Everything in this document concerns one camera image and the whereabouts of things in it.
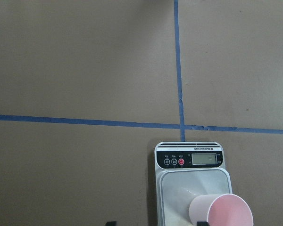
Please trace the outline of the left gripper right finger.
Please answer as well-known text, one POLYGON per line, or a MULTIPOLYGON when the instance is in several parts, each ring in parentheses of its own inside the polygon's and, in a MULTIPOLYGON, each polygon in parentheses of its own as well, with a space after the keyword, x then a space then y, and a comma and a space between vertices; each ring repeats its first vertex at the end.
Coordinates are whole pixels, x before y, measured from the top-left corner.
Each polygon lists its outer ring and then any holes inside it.
POLYGON ((197 226, 208 226, 207 221, 198 221, 197 226))

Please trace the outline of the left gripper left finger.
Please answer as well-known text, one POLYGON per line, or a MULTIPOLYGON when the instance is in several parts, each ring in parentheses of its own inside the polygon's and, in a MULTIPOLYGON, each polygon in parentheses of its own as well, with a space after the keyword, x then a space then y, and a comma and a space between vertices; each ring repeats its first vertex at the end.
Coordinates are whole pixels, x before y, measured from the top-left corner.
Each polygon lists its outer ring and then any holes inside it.
POLYGON ((108 221, 105 226, 116 226, 117 222, 116 221, 108 221))

